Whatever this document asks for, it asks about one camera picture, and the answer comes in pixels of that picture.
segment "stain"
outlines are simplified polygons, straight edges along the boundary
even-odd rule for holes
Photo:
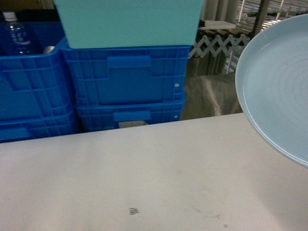
[[[198,213],[201,213],[201,210],[200,209],[197,209],[195,206],[192,205],[192,208],[197,211]]]
[[[221,213],[217,214],[216,216],[206,216],[207,218],[217,218],[220,219]]]

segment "crate handle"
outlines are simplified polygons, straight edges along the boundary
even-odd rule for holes
[[[0,141],[8,141],[22,138],[30,138],[27,128],[7,128],[0,130]]]
[[[149,55],[108,56],[107,63],[108,68],[151,67],[151,57]]]
[[[150,120],[150,111],[114,112],[115,122]]]

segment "black mark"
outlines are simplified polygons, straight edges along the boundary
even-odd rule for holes
[[[139,213],[138,209],[136,209],[136,208],[130,208],[129,209],[129,214],[130,215],[134,215],[134,214],[137,214],[137,213]]]

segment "light blue plate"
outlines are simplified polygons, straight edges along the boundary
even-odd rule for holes
[[[254,37],[235,77],[240,105],[255,130],[308,167],[308,15],[285,19]]]

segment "bottle cap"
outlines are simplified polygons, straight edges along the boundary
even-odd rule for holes
[[[15,12],[3,12],[3,16],[7,22],[17,21]]]

